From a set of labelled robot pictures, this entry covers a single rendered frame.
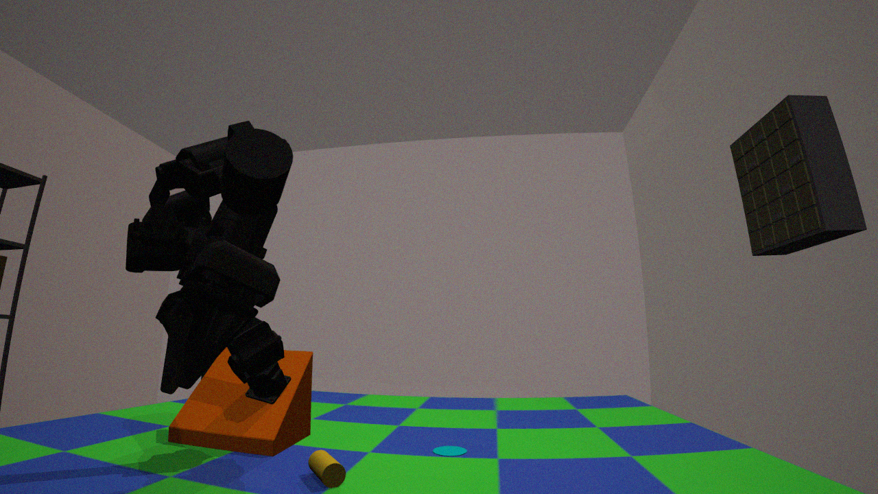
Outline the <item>yellow tall cylinder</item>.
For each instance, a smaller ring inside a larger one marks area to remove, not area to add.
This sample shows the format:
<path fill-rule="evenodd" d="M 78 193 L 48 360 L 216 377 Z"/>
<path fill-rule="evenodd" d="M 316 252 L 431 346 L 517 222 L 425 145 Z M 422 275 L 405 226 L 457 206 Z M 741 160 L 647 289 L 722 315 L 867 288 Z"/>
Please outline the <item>yellow tall cylinder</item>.
<path fill-rule="evenodd" d="M 336 488 L 343 484 L 346 477 L 345 468 L 325 450 L 311 453 L 308 463 L 309 468 L 327 488 Z"/>

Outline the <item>cyan circle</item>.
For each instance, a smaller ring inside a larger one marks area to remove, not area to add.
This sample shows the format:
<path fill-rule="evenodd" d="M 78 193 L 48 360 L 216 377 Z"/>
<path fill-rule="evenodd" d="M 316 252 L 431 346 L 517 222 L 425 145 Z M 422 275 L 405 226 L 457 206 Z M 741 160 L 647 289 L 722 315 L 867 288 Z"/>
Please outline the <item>cyan circle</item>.
<path fill-rule="evenodd" d="M 466 448 L 457 446 L 441 446 L 434 448 L 433 453 L 437 454 L 437 456 L 463 456 L 466 453 Z"/>

